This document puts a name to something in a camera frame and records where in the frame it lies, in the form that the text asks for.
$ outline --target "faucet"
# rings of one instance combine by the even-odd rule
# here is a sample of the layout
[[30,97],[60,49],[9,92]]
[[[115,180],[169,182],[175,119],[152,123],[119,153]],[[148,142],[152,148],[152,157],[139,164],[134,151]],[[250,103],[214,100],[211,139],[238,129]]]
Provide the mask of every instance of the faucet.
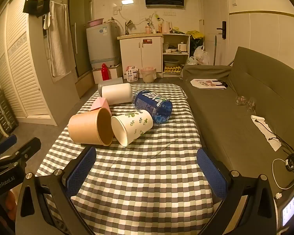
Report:
[[132,20],[128,21],[127,23],[125,22],[125,35],[129,35],[129,26],[132,24]]

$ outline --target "blue water bottle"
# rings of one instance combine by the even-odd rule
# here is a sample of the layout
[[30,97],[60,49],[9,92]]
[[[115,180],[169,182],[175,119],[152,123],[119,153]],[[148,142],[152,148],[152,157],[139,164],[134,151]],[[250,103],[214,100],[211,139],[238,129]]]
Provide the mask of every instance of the blue water bottle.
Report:
[[157,124],[167,121],[172,113],[171,101],[147,89],[137,90],[132,104],[137,110],[147,110]]

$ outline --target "cabinet handle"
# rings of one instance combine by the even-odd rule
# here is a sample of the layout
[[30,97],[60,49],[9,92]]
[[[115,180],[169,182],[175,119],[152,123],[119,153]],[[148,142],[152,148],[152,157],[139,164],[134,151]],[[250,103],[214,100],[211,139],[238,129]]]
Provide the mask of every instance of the cabinet handle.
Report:
[[74,23],[74,35],[75,35],[75,53],[77,53],[77,39],[76,39],[76,22]]

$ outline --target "sliding closet door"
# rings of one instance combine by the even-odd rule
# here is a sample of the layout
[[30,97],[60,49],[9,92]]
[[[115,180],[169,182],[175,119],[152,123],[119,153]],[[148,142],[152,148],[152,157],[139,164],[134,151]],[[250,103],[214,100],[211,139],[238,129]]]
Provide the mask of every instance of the sliding closet door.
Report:
[[16,91],[13,88],[12,80],[10,78],[10,73],[8,70],[5,54],[5,17],[6,8],[0,15],[0,87],[4,92],[6,99],[8,100],[14,114],[16,117],[25,117],[25,113],[22,110],[21,104],[17,98]]
[[28,116],[48,114],[36,83],[27,44],[25,0],[12,0],[7,5],[6,46],[8,62],[19,99]]
[[69,0],[69,14],[77,75],[91,70],[86,24],[90,21],[90,0]]

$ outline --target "door handle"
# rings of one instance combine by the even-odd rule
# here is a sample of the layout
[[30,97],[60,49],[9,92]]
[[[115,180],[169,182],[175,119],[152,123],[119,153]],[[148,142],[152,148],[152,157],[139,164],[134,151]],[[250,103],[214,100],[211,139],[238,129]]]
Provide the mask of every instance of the door handle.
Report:
[[222,39],[226,39],[226,21],[222,21],[222,28],[217,28],[217,30],[222,30]]
[[74,35],[75,35],[75,53],[77,55],[78,52],[77,52],[77,39],[76,39],[76,22],[74,23]]

